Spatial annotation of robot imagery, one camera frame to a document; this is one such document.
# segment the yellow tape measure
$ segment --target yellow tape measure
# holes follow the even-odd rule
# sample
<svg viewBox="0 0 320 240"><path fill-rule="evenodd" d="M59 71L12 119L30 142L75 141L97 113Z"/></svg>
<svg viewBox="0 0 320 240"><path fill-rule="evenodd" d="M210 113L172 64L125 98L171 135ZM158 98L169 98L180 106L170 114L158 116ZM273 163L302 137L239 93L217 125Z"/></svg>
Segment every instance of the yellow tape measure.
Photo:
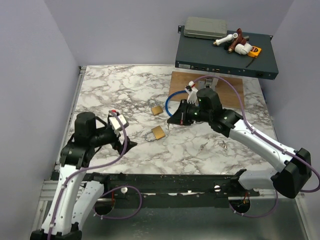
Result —
<svg viewBox="0 0 320 240"><path fill-rule="evenodd" d="M261 48L260 47L257 47L257 46L252 46L252 49L251 51L248 53L248 56L252 57L252 58L257 58L258 55L260 54L261 52Z"/></svg>

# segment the brass padlock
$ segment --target brass padlock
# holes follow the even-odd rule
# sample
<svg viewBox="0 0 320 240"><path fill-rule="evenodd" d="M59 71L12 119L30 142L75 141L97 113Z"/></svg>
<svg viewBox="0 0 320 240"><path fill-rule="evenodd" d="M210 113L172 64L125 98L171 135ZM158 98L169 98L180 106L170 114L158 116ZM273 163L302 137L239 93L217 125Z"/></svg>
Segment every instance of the brass padlock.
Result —
<svg viewBox="0 0 320 240"><path fill-rule="evenodd" d="M153 100L155 102L155 105L154 107L151 106L151 103L150 103L150 100ZM154 98L150 98L148 100L148 104L151 108L151 111L153 113L154 116L157 116L159 114L162 114L164 112L164 110L162 109L162 107L158 104L157 100L155 100Z"/></svg>
<svg viewBox="0 0 320 240"><path fill-rule="evenodd" d="M148 139L147 135L153 133L154 138L153 139ZM151 129L151 131L148 131L145 135L144 135L144 139L147 140L148 142L153 142L154 140L159 140L162 139L163 137L165 137L166 134L165 132L162 130L162 128L160 126L156 126L154 128Z"/></svg>

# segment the white wall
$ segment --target white wall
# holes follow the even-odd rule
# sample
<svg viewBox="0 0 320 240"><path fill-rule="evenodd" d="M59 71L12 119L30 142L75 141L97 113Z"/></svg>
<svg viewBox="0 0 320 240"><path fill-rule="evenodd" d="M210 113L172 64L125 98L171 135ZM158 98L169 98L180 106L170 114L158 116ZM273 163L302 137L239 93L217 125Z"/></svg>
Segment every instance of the white wall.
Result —
<svg viewBox="0 0 320 240"><path fill-rule="evenodd" d="M320 171L320 2L295 0L272 39L279 75L262 81L270 114L280 141L311 152ZM313 174L306 189L318 180ZM307 193L315 226L320 226L320 192Z"/></svg>
<svg viewBox="0 0 320 240"><path fill-rule="evenodd" d="M81 65L173 64L178 25L226 19L230 30L273 35L293 0L45 0Z"/></svg>
<svg viewBox="0 0 320 240"><path fill-rule="evenodd" d="M0 22L0 239L26 240L79 68L43 0L1 0Z"/></svg>

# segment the marble table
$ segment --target marble table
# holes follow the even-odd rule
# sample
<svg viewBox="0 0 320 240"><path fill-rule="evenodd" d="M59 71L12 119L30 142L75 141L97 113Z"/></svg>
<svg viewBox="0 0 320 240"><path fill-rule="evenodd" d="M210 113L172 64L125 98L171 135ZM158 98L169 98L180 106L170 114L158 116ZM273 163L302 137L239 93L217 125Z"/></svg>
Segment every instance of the marble table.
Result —
<svg viewBox="0 0 320 240"><path fill-rule="evenodd" d="M89 111L107 119L108 111L123 113L130 126L127 135L138 143L118 163L95 170L101 173L130 174L234 174L238 170L263 170L270 164L247 147L213 132L207 123L192 126L166 123L168 114L153 116L147 100L155 98L164 109L172 71L188 72L173 65L101 65L88 66L72 119L70 132L78 113ZM275 138L272 122L257 78L243 77L245 114L257 129ZM174 113L178 102L170 102ZM161 126L166 136L147 142L146 132ZM118 152L105 146L90 166L114 160Z"/></svg>

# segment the metal frame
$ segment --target metal frame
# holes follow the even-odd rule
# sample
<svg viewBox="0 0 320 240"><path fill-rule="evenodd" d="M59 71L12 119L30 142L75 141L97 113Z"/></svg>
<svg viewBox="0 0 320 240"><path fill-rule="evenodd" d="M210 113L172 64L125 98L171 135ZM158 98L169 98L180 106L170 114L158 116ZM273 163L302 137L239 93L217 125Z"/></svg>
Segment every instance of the metal frame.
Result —
<svg viewBox="0 0 320 240"><path fill-rule="evenodd" d="M48 201L40 200L38 203L38 207L36 208L35 217L32 225L31 231L35 231L41 229L41 225L45 219L45 213L47 209Z"/></svg>
<svg viewBox="0 0 320 240"><path fill-rule="evenodd" d="M296 205L301 216L302 224L306 232L306 236L309 240L318 239L318 234L316 233L315 226L310 220L305 198L306 197L304 193L299 193L299 195L295 198Z"/></svg>
<svg viewBox="0 0 320 240"><path fill-rule="evenodd" d="M64 147L64 145L67 142L68 132L70 130L72 118L74 117L74 113L75 113L75 109L76 109L76 106L77 106L77 102L78 102L79 94L80 94L80 91L81 91L82 83L83 83L84 78L85 78L87 66L80 66L79 68L80 68L79 77L78 77L78 81L77 81L75 92L74 92L73 99L72 99L72 105L71 105L71 108L70 108L70 111L69 111L68 121L67 121L65 129L64 129L63 139L61 141L61 145L60 145L60 148L59 148L59 153L58 153L58 155L56 157L56 161L55 161L56 166L58 166L59 162L60 162L60 151L61 151L61 149Z"/></svg>

